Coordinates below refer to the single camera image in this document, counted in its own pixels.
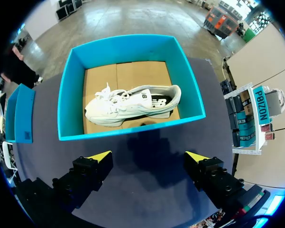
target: small box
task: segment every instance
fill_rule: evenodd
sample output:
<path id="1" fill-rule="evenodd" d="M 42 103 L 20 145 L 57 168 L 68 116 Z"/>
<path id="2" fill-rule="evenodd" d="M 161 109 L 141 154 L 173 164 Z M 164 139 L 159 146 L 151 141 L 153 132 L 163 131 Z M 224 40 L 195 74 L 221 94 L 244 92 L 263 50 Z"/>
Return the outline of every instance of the small box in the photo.
<path id="1" fill-rule="evenodd" d="M 240 146 L 239 132 L 233 132 L 232 137 L 233 137 L 233 146 L 239 147 Z"/>
<path id="2" fill-rule="evenodd" d="M 273 90 L 266 94 L 267 107 L 269 109 L 269 116 L 275 116 L 281 114 L 280 101 L 278 92 Z"/>
<path id="3" fill-rule="evenodd" d="M 253 115 L 252 104 L 248 104 L 248 105 L 244 106 L 243 109 L 245 110 L 246 115 Z"/>
<path id="4" fill-rule="evenodd" d="M 246 100 L 250 99 L 250 95 L 248 94 L 248 90 L 245 90 L 240 93 L 241 102 L 244 103 Z"/>
<path id="5" fill-rule="evenodd" d="M 236 112 L 239 113 L 239 112 L 243 111 L 244 109 L 243 109 L 243 105 L 241 102 L 240 95 L 233 97 L 233 100 L 234 100 Z"/>
<path id="6" fill-rule="evenodd" d="M 254 143 L 256 139 L 255 126 L 249 129 L 239 131 L 240 146 L 248 147 Z"/>
<path id="7" fill-rule="evenodd" d="M 230 115 L 232 113 L 235 113 L 236 107 L 235 107 L 233 97 L 230 97 L 230 98 L 226 99 L 225 101 L 226 101 L 226 105 L 227 105 L 227 109 L 228 109 L 228 114 Z"/>
<path id="8" fill-rule="evenodd" d="M 245 112 L 240 112 L 236 115 L 239 130 L 247 130 L 255 125 L 252 115 L 246 115 Z"/>
<path id="9" fill-rule="evenodd" d="M 236 113 L 230 114 L 229 120 L 230 120 L 231 129 L 232 130 L 238 129 L 238 121 L 237 121 Z"/>

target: white wall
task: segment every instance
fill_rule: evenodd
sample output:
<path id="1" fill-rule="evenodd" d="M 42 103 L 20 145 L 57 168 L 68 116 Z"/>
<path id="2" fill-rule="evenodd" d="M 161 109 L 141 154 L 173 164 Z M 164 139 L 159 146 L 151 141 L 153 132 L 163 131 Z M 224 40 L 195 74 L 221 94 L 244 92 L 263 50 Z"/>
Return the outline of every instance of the white wall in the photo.
<path id="1" fill-rule="evenodd" d="M 285 93 L 285 39 L 273 25 L 247 43 L 228 64 L 238 87 L 266 80 L 261 85 L 280 88 Z M 273 118 L 272 124 L 275 130 L 285 128 L 285 111 Z M 285 130 L 275 132 L 275 139 L 262 147 L 262 155 L 239 155 L 235 177 L 285 188 Z"/>
<path id="2" fill-rule="evenodd" d="M 256 85 L 285 69 L 285 39 L 269 24 L 227 63 L 237 87 Z"/>
<path id="3" fill-rule="evenodd" d="M 45 0 L 40 3 L 25 20 L 25 28 L 36 40 L 44 32 L 58 23 L 56 17 L 57 3 L 52 0 Z"/>

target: table surface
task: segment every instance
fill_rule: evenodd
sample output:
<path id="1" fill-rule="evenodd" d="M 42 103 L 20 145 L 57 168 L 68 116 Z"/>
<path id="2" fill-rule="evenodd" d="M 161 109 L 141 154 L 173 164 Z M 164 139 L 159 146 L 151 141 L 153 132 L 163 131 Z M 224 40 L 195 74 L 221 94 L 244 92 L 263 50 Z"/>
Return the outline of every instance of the table surface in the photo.
<path id="1" fill-rule="evenodd" d="M 103 227 L 187 227 L 217 209 L 198 192 L 183 169 L 183 154 L 191 151 L 232 165 L 232 139 L 227 108 L 211 64 L 189 58 L 201 91 L 206 118 L 177 126 L 113 137 L 59 141 L 57 103 L 61 75 L 36 90 L 33 143 L 14 144 L 20 178 L 36 177 L 52 186 L 79 156 L 111 150 L 114 168 L 98 192 L 73 214 Z"/>

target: shoelace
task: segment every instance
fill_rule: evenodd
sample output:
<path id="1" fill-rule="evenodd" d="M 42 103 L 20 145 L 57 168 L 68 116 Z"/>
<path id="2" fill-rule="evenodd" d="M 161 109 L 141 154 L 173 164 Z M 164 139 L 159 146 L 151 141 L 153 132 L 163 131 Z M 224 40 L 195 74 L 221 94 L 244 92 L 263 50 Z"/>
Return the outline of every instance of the shoelace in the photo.
<path id="1" fill-rule="evenodd" d="M 125 111 L 126 108 L 121 106 L 121 103 L 129 98 L 129 93 L 124 89 L 110 91 L 109 83 L 106 83 L 106 88 L 101 92 L 95 93 L 97 99 L 103 99 L 107 102 L 107 113 L 117 113 L 119 110 Z"/>

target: cardboard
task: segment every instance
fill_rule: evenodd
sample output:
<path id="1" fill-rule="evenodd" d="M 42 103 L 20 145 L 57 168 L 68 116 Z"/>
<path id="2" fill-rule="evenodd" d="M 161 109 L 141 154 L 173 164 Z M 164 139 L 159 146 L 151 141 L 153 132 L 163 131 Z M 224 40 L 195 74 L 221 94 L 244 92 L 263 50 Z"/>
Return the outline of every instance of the cardboard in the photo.
<path id="1" fill-rule="evenodd" d="M 138 127 L 144 124 L 149 125 L 180 119 L 178 109 L 176 107 L 170 117 L 166 119 L 155 119 L 146 116 L 137 117 L 124 121 L 119 127 L 105 127 L 90 122 L 84 116 L 84 108 L 95 97 L 96 92 L 99 92 L 106 87 L 107 82 L 109 83 L 111 90 L 130 90 L 142 85 L 172 85 L 165 62 L 130 62 L 87 69 L 85 71 L 83 86 L 84 134 L 126 129 Z"/>
<path id="2" fill-rule="evenodd" d="M 241 92 L 240 98 L 241 98 L 241 102 L 248 100 L 250 98 L 250 95 L 248 94 L 248 90 Z"/>
<path id="3" fill-rule="evenodd" d="M 94 124 L 84 115 L 86 105 L 95 97 L 96 92 L 100 92 L 106 87 L 106 83 L 109 83 L 111 90 L 117 89 L 116 64 L 95 67 L 85 71 L 82 105 L 84 134 L 122 129 L 121 126 L 111 128 Z"/>
<path id="4" fill-rule="evenodd" d="M 244 106 L 244 110 L 245 110 L 246 115 L 253 115 L 252 104 L 248 104 L 248 105 Z"/>

